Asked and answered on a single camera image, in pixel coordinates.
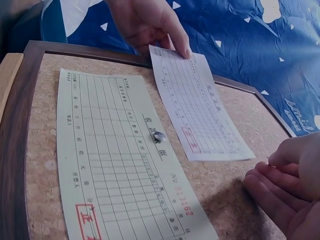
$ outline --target table grid lines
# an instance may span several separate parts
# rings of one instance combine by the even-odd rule
[[[189,124],[191,129],[195,131],[194,137],[198,146],[201,147],[201,150],[210,152],[234,150],[236,146],[228,138],[228,133],[219,121],[217,113],[214,109],[208,107],[210,106],[209,102],[212,101],[212,99],[208,98],[204,92],[204,86],[202,82],[199,81],[197,68],[193,68],[193,66],[195,66],[194,59],[188,61],[188,66],[186,61],[177,59],[175,55],[169,56],[167,51],[161,49],[158,51],[161,51],[161,54],[159,54],[161,56],[160,64],[163,77],[166,81],[164,86],[168,89],[170,98],[172,102],[175,103],[175,109],[178,110],[177,112],[179,113],[183,124],[186,127],[188,127]],[[181,81],[182,74],[186,79],[186,83],[183,84]],[[194,94],[188,95],[188,92],[195,93],[196,97],[200,100],[200,104],[195,100]]]
[[[79,76],[79,78],[78,78],[78,82],[79,82],[79,88],[80,88],[80,75],[78,75]],[[72,97],[72,100],[71,100],[71,102],[73,103],[73,101],[74,101],[74,98],[73,98],[73,88],[71,88],[71,97]],[[79,96],[80,96],[80,106],[82,105],[81,104],[81,92],[79,93]],[[79,166],[79,159],[78,159],[78,154],[76,154],[76,156],[77,156],[77,164],[78,164],[78,166]],[[83,194],[83,200],[84,200],[84,202],[86,202],[86,198],[85,198],[85,193],[84,193],[84,188],[83,188],[83,185],[82,185],[82,181],[81,181],[81,188],[82,188],[82,194]],[[97,233],[93,230],[93,229],[95,229],[94,227],[92,227],[92,223],[90,222],[90,227],[91,227],[91,231],[92,231],[92,233],[94,233],[95,234],[95,236],[97,235]]]
[[[197,69],[197,68],[195,68],[195,72],[196,72],[196,74],[197,74],[197,78],[199,79],[199,73],[198,73],[198,69]],[[216,112],[210,111],[210,113],[211,113],[212,117],[214,117],[216,123],[217,123],[217,124],[219,123],[220,125],[222,125],[222,123],[220,122],[220,120],[219,120]],[[224,131],[225,134],[227,134],[225,128],[221,128],[221,127],[220,127],[219,129],[220,129],[221,132]]]
[[[153,218],[154,218],[154,221],[155,221],[155,223],[156,223],[156,225],[157,225],[157,227],[158,227],[158,230],[159,230],[159,232],[160,232],[160,234],[161,234],[161,237],[163,238],[163,234],[161,233],[161,230],[160,230],[160,228],[159,228],[159,225],[158,225],[158,223],[157,223],[157,221],[156,221],[156,219],[155,219],[154,216],[153,216]]]
[[[167,190],[166,190],[166,189],[164,189],[164,191],[165,191],[165,193],[166,193],[167,197],[169,198],[168,193],[167,193]],[[175,209],[173,208],[173,206],[172,206],[172,203],[171,203],[171,202],[170,202],[170,204],[171,204],[171,207],[172,207],[172,209],[173,209],[173,211],[174,211],[174,213],[175,213],[175,216],[176,216],[176,217],[177,217],[177,219],[178,219],[178,215],[177,215],[177,213],[176,213]]]
[[[202,235],[214,233],[171,144],[154,138],[164,129],[144,84],[142,76],[60,70],[57,155],[70,238],[193,239],[196,222]],[[184,100],[197,121],[197,106]]]
[[[120,94],[120,86],[123,85],[124,79],[121,78],[121,84],[118,82],[118,78],[115,79],[115,85],[117,87],[118,93]],[[101,93],[104,96],[104,100],[102,102],[102,105],[106,105],[106,107],[101,107],[100,105],[100,99],[99,99],[99,94],[97,90],[97,84],[101,85],[102,92]],[[109,106],[109,102],[107,102],[107,97],[106,97],[106,90],[105,87],[109,88],[109,101],[112,101],[112,104],[116,106],[116,108]],[[141,133],[141,127],[140,124],[137,122],[137,116],[133,111],[133,107],[131,104],[130,99],[128,98],[129,105],[125,106],[124,102],[121,101],[122,106],[120,106],[120,103],[116,103],[115,95],[117,93],[111,86],[111,81],[110,79],[106,79],[105,82],[103,82],[102,78],[93,78],[93,80],[90,79],[90,85],[89,85],[89,79],[87,75],[81,75],[79,74],[79,88],[82,90],[80,91],[80,106],[81,106],[81,115],[83,120],[88,120],[90,124],[88,125],[87,123],[85,124],[84,121],[82,121],[82,127],[83,127],[83,133],[84,133],[84,142],[85,142],[85,147],[86,147],[86,153],[88,157],[88,163],[89,163],[89,168],[90,168],[90,174],[92,176],[93,180],[93,186],[94,186],[94,193],[96,196],[96,199],[98,201],[99,205],[99,210],[101,213],[101,216],[103,218],[103,222],[105,223],[104,228],[108,232],[106,224],[111,223],[111,222],[116,222],[117,223],[117,228],[118,232],[121,234],[121,238],[124,239],[124,236],[122,235],[122,230],[121,226],[119,225],[120,220],[126,220],[130,222],[131,225],[131,230],[135,234],[136,239],[137,235],[135,233],[135,228],[133,227],[133,223],[131,222],[134,216],[137,216],[137,218],[140,218],[141,221],[143,222],[144,228],[146,230],[146,233],[148,234],[149,238],[152,239],[152,237],[149,235],[150,231],[150,226],[149,228],[146,226],[145,223],[145,218],[147,217],[152,217],[154,226],[158,228],[158,233],[161,235],[161,238],[164,239],[165,237],[163,236],[162,230],[164,229],[164,224],[161,223],[162,225],[162,230],[160,229],[158,225],[159,219],[156,220],[155,216],[159,216],[162,219],[163,216],[163,221],[165,220],[167,222],[167,229],[172,233],[172,237],[176,236],[177,234],[180,234],[181,231],[185,232],[184,229],[182,228],[182,225],[180,223],[180,220],[178,218],[177,213],[175,212],[175,209],[173,208],[172,204],[170,201],[168,203],[170,204],[170,209],[167,206],[167,200],[164,199],[163,191],[166,192],[164,187],[159,187],[157,180],[155,179],[155,174],[153,173],[153,168],[150,163],[153,163],[152,156],[149,152],[148,145],[145,142],[144,137],[141,134],[135,134],[134,129],[131,127],[128,128],[130,132],[124,130],[123,123],[128,123],[128,122],[133,122],[137,127],[138,127],[138,132]],[[84,116],[83,112],[83,97],[82,95],[85,94],[85,100],[86,106],[86,116]],[[120,113],[118,112],[118,108],[123,108],[120,109],[119,111],[122,111],[125,114],[122,114],[124,117],[121,119]],[[111,117],[111,113],[109,110],[113,110],[113,117]],[[129,115],[127,112],[131,112],[133,114],[133,117],[129,119]],[[144,123],[146,124],[146,127],[148,129],[149,134],[151,135],[150,129],[148,127],[148,124],[146,123],[145,117],[142,114],[142,118],[144,120]],[[104,124],[104,120],[110,121],[110,125],[112,127],[112,131],[114,134],[107,134],[106,132],[106,126]],[[121,133],[116,134],[116,129],[115,129],[115,122],[119,122],[118,128],[121,128]],[[109,146],[109,140],[108,136],[114,137],[114,141],[116,142],[117,146],[117,153],[111,152],[110,146]],[[123,137],[123,141],[125,140],[125,145],[128,149],[128,152],[122,152],[120,147],[119,147],[119,142],[118,138]],[[88,146],[88,139],[91,139],[90,147]],[[98,145],[98,139],[99,137],[105,138],[105,144],[107,147],[107,152],[102,151],[100,152],[100,146]],[[131,149],[129,147],[128,143],[128,138],[133,138],[135,139],[135,145],[138,149],[138,152],[131,152]],[[138,145],[138,139],[142,140],[142,144],[146,147],[145,151],[141,151]],[[157,146],[155,145],[156,150],[158,152],[159,157],[161,158],[161,155],[159,153],[159,150]],[[134,181],[138,181],[139,184],[138,186],[132,185]],[[124,185],[127,185],[127,187],[120,186],[120,183],[123,183]],[[122,208],[122,211],[117,211],[115,209],[115,203],[116,203],[116,198],[121,199],[121,203],[124,205],[121,205],[120,208]],[[146,207],[141,208],[138,207],[136,210],[129,210],[127,209],[127,203],[128,199],[134,200],[133,202],[136,205],[139,204],[146,204]],[[110,207],[110,210],[104,211],[102,210],[103,207]],[[172,218],[172,213],[175,216],[175,219],[177,220],[177,223],[175,226],[179,226],[180,230],[175,234],[173,232],[173,226],[169,223],[169,219],[167,215],[170,214],[170,218]]]
[[[107,97],[106,97],[106,92],[105,92],[105,87],[104,87],[104,84],[103,84],[103,82],[102,82],[102,79],[101,79],[101,83],[102,83],[102,89],[103,89],[103,93],[104,93],[104,98],[105,98],[105,102],[106,102],[106,105],[107,105],[107,107],[108,107],[108,102],[107,102]],[[110,82],[109,82],[109,87],[110,87],[110,90],[111,90],[111,94],[112,94],[112,98],[113,98],[113,101],[115,101],[115,99],[114,99],[114,96],[113,96],[113,93],[112,93],[112,88],[111,88],[111,85],[110,85]],[[135,238],[137,239],[137,235],[136,235],[136,233],[135,233],[135,230],[134,230],[134,227],[132,226],[132,223],[131,223],[131,220],[130,220],[130,224],[131,224],[131,227],[132,227],[132,230],[133,230],[133,232],[134,232],[134,235],[135,235]]]

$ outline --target white receipt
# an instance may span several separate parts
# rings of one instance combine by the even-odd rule
[[[141,76],[61,69],[60,192],[70,240],[217,240]]]
[[[157,88],[189,161],[255,158],[220,100],[206,57],[149,48]]]

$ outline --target blue cloth with white triangles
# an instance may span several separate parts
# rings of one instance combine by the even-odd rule
[[[212,73],[255,87],[297,136],[320,129],[318,1],[167,2]],[[103,1],[88,8],[68,42],[135,54]]]

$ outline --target hand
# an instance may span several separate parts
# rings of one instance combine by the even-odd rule
[[[142,55],[149,45],[176,49],[191,57],[189,38],[175,11],[165,0],[105,0],[124,39]]]
[[[320,239],[320,134],[289,138],[244,186],[289,240]]]

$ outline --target silver pushpin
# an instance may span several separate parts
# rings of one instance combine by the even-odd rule
[[[159,132],[159,131],[155,131],[153,133],[153,136],[159,142],[165,142],[167,140],[166,136],[162,132]]]

